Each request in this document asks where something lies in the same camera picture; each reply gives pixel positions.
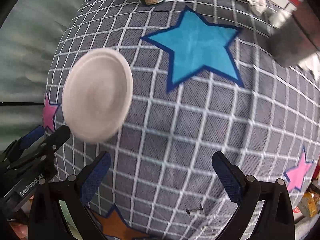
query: blue gripper pad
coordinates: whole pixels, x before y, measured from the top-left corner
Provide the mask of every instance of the blue gripper pad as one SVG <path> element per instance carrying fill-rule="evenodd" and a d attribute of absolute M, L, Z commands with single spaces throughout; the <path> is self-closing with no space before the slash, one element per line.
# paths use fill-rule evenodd
<path fill-rule="evenodd" d="M 39 125 L 35 129 L 33 129 L 30 133 L 21 138 L 20 150 L 28 149 L 31 145 L 33 145 L 41 136 L 44 135 L 43 126 Z"/>
<path fill-rule="evenodd" d="M 80 201 L 82 204 L 88 203 L 92 200 L 94 194 L 97 192 L 104 176 L 107 174 L 111 164 L 111 156 L 105 152 L 104 156 L 97 163 L 90 175 L 87 177 L 81 187 Z"/>
<path fill-rule="evenodd" d="M 212 167 L 226 190 L 230 200 L 240 205 L 243 188 L 233 173 L 231 163 L 222 152 L 216 152 L 212 156 Z"/>

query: pink star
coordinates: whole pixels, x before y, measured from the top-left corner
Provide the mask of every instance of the pink star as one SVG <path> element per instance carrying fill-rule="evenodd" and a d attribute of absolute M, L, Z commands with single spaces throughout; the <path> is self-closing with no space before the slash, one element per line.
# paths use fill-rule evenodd
<path fill-rule="evenodd" d="M 45 93 L 44 98 L 44 108 L 42 111 L 42 119 L 43 119 L 43 127 L 46 129 L 47 127 L 54 132 L 55 126 L 54 126 L 54 115 L 56 114 L 58 110 L 59 105 L 57 104 L 50 104 L 48 93 Z"/>
<path fill-rule="evenodd" d="M 294 188 L 301 191 L 304 176 L 310 170 L 312 165 L 313 162 L 307 162 L 306 160 L 306 149 L 303 146 L 298 165 L 284 172 L 284 175 L 289 181 L 289 184 L 287 185 L 288 192 L 291 192 Z"/>

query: gray tablecloth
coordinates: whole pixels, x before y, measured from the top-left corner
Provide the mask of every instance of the gray tablecloth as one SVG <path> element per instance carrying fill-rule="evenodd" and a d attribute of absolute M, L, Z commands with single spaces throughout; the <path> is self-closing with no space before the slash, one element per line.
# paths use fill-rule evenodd
<path fill-rule="evenodd" d="M 202 72 L 166 94 L 168 55 L 140 36 L 176 23 L 188 5 L 209 22 L 238 25 L 230 46 L 244 88 Z M 269 9 L 276 9 L 268 4 Z M 319 86 L 310 73 L 284 69 L 268 54 L 273 28 L 236 0 L 166 0 L 152 8 L 139 0 L 87 0 L 63 35 L 48 74 L 50 101 L 61 103 L 73 64 L 86 52 L 111 47 L 133 76 L 128 117 L 110 140 L 90 145 L 75 136 L 57 151 L 58 176 L 79 173 L 96 154 L 112 155 L 111 169 L 90 207 L 105 214 L 113 203 L 133 228 L 168 239 L 215 238 L 232 216 L 231 203 L 211 165 L 221 150 L 245 174 L 274 182 L 294 167 L 303 145 L 319 157 Z M 61 107 L 56 126 L 64 123 Z M 299 202 L 302 192 L 290 193 Z M 188 215 L 186 209 L 203 206 Z M 244 238 L 253 230 L 259 203 Z"/>

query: screw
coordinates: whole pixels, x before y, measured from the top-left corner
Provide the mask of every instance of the screw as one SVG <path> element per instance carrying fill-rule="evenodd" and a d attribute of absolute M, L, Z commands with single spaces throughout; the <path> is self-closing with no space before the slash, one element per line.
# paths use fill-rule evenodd
<path fill-rule="evenodd" d="M 40 185 L 42 185 L 42 184 L 44 184 L 44 183 L 45 183 L 45 179 L 39 180 L 39 184 L 40 184 Z"/>
<path fill-rule="evenodd" d="M 247 176 L 247 181 L 253 182 L 256 178 L 252 175 Z"/>
<path fill-rule="evenodd" d="M 278 184 L 284 185 L 284 180 L 283 179 L 277 179 Z"/>
<path fill-rule="evenodd" d="M 69 181 L 74 181 L 74 180 L 76 180 L 76 178 L 77 178 L 77 176 L 74 175 L 74 174 L 72 174 L 72 175 L 70 175 L 70 176 L 68 177 L 68 180 L 69 180 Z"/>

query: gray curtain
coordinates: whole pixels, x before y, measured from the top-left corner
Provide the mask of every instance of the gray curtain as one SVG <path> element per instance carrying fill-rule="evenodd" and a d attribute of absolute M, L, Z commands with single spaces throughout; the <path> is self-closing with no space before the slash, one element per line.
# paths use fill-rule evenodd
<path fill-rule="evenodd" d="M 57 45 L 85 0 L 19 0 L 0 28 L 0 102 L 44 101 Z M 0 107 L 0 150 L 42 123 L 42 106 Z"/>

